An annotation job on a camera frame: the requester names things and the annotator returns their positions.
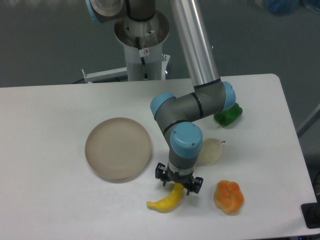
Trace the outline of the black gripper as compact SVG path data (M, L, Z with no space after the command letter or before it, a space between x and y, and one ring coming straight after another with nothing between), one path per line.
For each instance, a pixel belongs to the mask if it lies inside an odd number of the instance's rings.
M198 194L202 187L204 179L202 177L193 177L196 166L189 168L179 168L171 161L168 161L167 167L159 162L155 168L155 178L162 182L165 187L167 182L182 184L187 190L186 195L190 193Z

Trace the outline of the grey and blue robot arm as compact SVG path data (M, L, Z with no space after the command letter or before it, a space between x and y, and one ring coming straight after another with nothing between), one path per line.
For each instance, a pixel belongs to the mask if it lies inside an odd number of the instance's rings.
M88 0L92 20L115 20L114 33L123 45L129 81L159 80L165 76L163 43L170 31L168 20L153 0ZM236 94L217 71L197 0L169 3L194 91L181 97L157 95L150 103L152 115L168 146L168 163L159 163L155 177L164 184L181 184L198 193L203 179L194 177L203 134L195 121L233 107Z

